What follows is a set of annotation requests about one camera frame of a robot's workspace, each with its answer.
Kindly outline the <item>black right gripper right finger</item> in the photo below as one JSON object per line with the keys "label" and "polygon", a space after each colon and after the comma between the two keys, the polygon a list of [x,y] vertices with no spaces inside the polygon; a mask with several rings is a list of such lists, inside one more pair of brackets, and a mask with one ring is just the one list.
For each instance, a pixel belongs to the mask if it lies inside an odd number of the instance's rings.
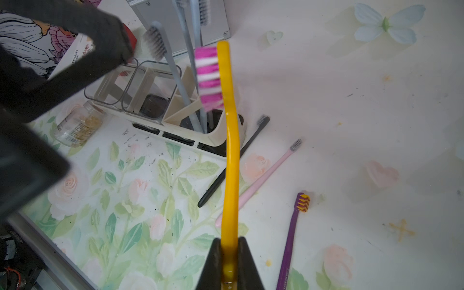
{"label": "black right gripper right finger", "polygon": [[238,239],[238,290],[264,290],[245,237]]}

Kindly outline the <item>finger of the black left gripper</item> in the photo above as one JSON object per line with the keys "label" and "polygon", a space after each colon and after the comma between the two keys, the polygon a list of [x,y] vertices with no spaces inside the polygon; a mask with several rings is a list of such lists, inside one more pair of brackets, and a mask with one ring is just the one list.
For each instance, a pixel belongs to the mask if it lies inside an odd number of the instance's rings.
{"label": "finger of the black left gripper", "polygon": [[122,21],[91,5],[74,1],[1,1],[1,8],[84,34],[94,43],[93,51],[50,80],[21,67],[1,49],[1,107],[23,123],[40,117],[134,55]]}
{"label": "finger of the black left gripper", "polygon": [[1,112],[1,221],[54,186],[70,169],[70,163],[28,126]]}

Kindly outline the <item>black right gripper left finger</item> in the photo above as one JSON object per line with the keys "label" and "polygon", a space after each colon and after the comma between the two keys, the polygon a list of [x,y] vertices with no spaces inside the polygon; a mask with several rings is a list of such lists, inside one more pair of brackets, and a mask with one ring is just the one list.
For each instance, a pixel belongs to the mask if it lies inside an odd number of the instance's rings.
{"label": "black right gripper left finger", "polygon": [[222,288],[222,248],[220,238],[214,238],[196,290],[221,290]]}

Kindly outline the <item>yellow toothbrush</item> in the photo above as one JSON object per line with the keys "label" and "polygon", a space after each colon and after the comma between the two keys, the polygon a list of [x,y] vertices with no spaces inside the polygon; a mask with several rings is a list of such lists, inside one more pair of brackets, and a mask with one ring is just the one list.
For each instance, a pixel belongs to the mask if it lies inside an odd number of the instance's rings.
{"label": "yellow toothbrush", "polygon": [[197,60],[199,96],[205,111],[223,109],[227,128],[227,165],[221,222],[222,289],[238,288],[239,119],[234,98],[230,45],[219,41],[204,47]]}

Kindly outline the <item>pink toothbrush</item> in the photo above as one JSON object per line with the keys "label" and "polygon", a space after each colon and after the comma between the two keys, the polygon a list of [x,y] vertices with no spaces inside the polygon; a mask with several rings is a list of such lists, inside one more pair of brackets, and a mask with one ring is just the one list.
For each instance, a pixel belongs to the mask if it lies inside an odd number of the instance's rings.
{"label": "pink toothbrush", "polygon": [[246,191],[239,197],[239,210],[249,201],[249,199],[263,186],[270,176],[302,145],[303,139],[299,138],[287,150],[287,152],[274,163],[260,178],[258,178]]}

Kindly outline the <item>purple toothbrush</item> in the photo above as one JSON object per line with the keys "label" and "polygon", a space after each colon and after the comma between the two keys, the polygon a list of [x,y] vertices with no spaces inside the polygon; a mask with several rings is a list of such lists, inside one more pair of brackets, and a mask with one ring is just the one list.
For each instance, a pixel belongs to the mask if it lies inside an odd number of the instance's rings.
{"label": "purple toothbrush", "polygon": [[298,214],[307,212],[311,202],[311,197],[307,193],[300,192],[297,194],[296,201],[294,203],[294,210],[291,216],[288,234],[286,238],[285,249],[283,252],[282,263],[279,271],[279,278],[277,281],[276,290],[285,290],[288,282],[288,276],[290,273],[292,252],[294,246],[294,237],[296,234],[296,226],[298,220]]}

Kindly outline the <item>light blue toothbrush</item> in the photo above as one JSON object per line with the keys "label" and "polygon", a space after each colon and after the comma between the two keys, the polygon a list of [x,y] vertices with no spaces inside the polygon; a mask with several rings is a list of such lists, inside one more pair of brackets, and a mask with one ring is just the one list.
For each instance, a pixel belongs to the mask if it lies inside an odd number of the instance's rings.
{"label": "light blue toothbrush", "polygon": [[158,21],[153,21],[150,28],[147,29],[144,34],[144,40],[149,47],[151,56],[156,61],[160,61],[165,58],[173,79],[176,82],[177,91],[180,93],[182,100],[180,103],[180,101],[174,97],[170,101],[168,109],[162,119],[163,123],[180,126],[181,122],[188,117],[193,128],[192,130],[203,134],[203,127],[196,113],[201,109],[199,99],[193,101],[191,99],[192,95],[187,92],[187,89],[184,86],[172,55],[170,42],[162,24]]}
{"label": "light blue toothbrush", "polygon": [[187,5],[187,1],[172,0],[172,3],[174,5],[174,8],[175,8],[176,13],[178,15],[181,30],[182,30],[182,33],[183,33],[183,36],[184,36],[184,41],[186,43],[187,53],[188,53],[191,68],[192,68],[192,71],[193,71],[193,76],[195,77],[196,90],[197,90],[197,92],[199,92],[197,71],[196,71],[196,65],[195,65],[194,48],[193,48],[193,45],[192,45],[192,40],[190,38],[190,32],[189,32],[189,28],[188,28],[187,20],[186,20],[186,15],[185,15],[185,8],[186,8],[186,5]]}

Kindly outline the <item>grey toothbrush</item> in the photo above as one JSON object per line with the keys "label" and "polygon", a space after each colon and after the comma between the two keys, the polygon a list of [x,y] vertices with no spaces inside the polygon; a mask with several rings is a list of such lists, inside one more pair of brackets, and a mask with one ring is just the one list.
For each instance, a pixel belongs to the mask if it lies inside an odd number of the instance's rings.
{"label": "grey toothbrush", "polygon": [[[204,52],[204,49],[201,27],[204,23],[209,23],[209,4],[208,1],[192,0],[190,1],[190,8],[195,37],[195,65],[197,65],[197,60],[204,56],[204,54],[202,54]],[[207,113],[204,111],[204,108],[200,109],[200,118],[203,131],[206,134],[208,133],[208,119]]]}

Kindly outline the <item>cream toothbrush holder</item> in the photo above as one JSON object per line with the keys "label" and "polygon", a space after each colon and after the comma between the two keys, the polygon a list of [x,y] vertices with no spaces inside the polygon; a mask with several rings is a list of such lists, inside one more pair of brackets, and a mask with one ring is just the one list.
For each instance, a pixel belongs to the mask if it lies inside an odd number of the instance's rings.
{"label": "cream toothbrush holder", "polygon": [[207,118],[207,132],[193,129],[191,117],[201,108],[191,67],[176,68],[190,98],[185,105],[167,63],[135,61],[122,65],[84,89],[102,110],[129,120],[134,127],[180,145],[225,158],[227,128],[221,109]]}

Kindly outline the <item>small glass jar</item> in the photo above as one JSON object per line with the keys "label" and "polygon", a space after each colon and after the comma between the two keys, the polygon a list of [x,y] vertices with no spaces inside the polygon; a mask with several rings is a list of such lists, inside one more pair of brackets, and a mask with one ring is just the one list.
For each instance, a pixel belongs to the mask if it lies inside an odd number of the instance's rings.
{"label": "small glass jar", "polygon": [[98,130],[106,113],[87,101],[70,112],[53,131],[54,138],[68,147],[83,145]]}

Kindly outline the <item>red white small box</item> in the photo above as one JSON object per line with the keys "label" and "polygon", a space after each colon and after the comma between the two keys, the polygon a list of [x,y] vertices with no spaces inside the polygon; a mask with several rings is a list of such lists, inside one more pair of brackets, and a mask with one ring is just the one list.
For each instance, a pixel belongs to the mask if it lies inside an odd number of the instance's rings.
{"label": "red white small box", "polygon": [[[126,24],[123,24],[123,26],[124,26],[126,34],[128,35],[129,43],[133,51],[135,51],[138,40]],[[83,58],[88,53],[91,53],[94,50],[94,43],[91,40],[91,38],[88,36],[78,35],[76,40],[73,42],[73,45],[75,43],[76,43],[75,50],[72,51],[71,48],[68,49],[68,51],[65,53],[62,60],[59,62],[58,68],[60,68],[61,63],[66,58],[66,55],[68,54],[68,52],[70,52],[70,56],[72,56],[72,58],[70,60],[70,63],[63,66],[63,68],[67,68],[68,66],[74,65],[78,60],[81,60],[81,58]]]}

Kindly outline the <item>clear cup left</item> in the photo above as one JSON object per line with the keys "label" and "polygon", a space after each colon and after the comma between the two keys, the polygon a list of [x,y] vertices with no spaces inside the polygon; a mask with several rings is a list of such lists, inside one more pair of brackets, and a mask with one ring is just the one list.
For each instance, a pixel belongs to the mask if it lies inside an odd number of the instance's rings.
{"label": "clear cup left", "polygon": [[84,89],[84,96],[99,105],[126,108],[133,99],[129,87],[138,73],[139,61],[131,59]]}

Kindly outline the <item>clear cup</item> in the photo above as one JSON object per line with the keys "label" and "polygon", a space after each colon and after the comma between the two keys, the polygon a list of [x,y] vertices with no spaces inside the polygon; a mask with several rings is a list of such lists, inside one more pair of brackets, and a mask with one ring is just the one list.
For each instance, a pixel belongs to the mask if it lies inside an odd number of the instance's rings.
{"label": "clear cup", "polygon": [[161,123],[177,84],[165,62],[145,60],[139,64],[122,98],[125,113]]}
{"label": "clear cup", "polygon": [[99,105],[126,108],[133,99],[129,87],[138,73],[139,61],[131,59],[84,89],[84,96]]}

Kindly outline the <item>clear cup right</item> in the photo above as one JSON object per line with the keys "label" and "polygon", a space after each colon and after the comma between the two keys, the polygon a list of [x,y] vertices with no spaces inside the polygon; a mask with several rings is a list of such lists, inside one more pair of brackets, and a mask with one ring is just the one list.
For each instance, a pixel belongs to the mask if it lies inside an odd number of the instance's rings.
{"label": "clear cup right", "polygon": [[139,64],[122,98],[125,113],[161,123],[177,84],[165,62],[145,60]]}

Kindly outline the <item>aluminium front rail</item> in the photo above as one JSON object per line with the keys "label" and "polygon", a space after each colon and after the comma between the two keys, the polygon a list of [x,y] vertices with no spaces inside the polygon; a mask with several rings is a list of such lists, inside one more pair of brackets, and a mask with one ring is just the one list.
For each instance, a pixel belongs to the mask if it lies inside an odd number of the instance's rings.
{"label": "aluminium front rail", "polygon": [[60,289],[95,290],[97,288],[28,217],[16,212],[7,218],[7,223],[41,258],[50,277]]}

